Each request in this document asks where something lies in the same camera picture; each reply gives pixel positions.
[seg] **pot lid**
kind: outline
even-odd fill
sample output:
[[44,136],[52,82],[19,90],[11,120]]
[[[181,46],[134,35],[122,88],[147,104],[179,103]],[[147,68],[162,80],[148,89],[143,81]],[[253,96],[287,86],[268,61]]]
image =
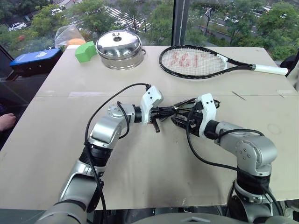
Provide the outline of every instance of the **pot lid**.
[[141,48],[139,36],[121,29],[103,34],[96,43],[97,52],[101,56],[114,60],[134,56]]

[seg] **racket handle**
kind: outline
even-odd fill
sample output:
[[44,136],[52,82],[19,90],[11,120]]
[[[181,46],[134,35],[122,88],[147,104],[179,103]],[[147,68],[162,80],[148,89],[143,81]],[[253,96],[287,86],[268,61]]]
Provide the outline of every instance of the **racket handle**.
[[279,67],[273,67],[273,66],[267,66],[267,65],[261,65],[261,64],[253,64],[252,65],[253,71],[260,71],[260,72],[267,72],[272,74],[278,74],[285,76],[288,73],[287,68],[279,68]]

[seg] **stainless steel pot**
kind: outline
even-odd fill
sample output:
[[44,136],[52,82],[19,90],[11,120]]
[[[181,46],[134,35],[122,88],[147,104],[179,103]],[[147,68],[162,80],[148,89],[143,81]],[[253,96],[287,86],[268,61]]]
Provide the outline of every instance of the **stainless steel pot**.
[[136,67],[145,54],[139,36],[120,29],[103,34],[96,43],[96,50],[104,65],[114,70]]

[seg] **table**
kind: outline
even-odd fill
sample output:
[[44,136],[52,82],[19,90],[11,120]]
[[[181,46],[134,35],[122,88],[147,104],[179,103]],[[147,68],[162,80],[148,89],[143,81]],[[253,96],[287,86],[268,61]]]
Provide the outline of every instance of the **table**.
[[[64,52],[0,152],[0,208],[45,210],[57,202],[82,152],[91,114],[109,96],[138,82],[159,88],[164,106],[213,94],[221,101],[218,121],[259,130],[278,148],[270,183],[275,197],[299,198],[299,98],[285,77],[233,71],[207,80],[184,80],[159,67],[158,56],[166,47],[144,48],[144,61],[127,71],[106,68],[100,56],[80,64],[72,46]],[[275,65],[263,48],[211,49],[239,61]],[[143,87],[129,89],[111,104],[119,100],[138,105],[144,92]],[[100,111],[92,126],[104,114]],[[225,204],[236,173],[197,160],[184,130],[170,120],[160,128],[155,133],[152,125],[136,124],[119,140],[103,176],[107,208]],[[207,160],[236,165],[235,157],[211,140],[191,139]]]

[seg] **blue box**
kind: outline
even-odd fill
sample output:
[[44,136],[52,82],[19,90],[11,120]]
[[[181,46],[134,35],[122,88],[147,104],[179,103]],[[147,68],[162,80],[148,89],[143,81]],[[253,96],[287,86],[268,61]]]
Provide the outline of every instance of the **blue box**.
[[9,65],[20,76],[49,73],[61,55],[60,49],[42,50],[20,55]]

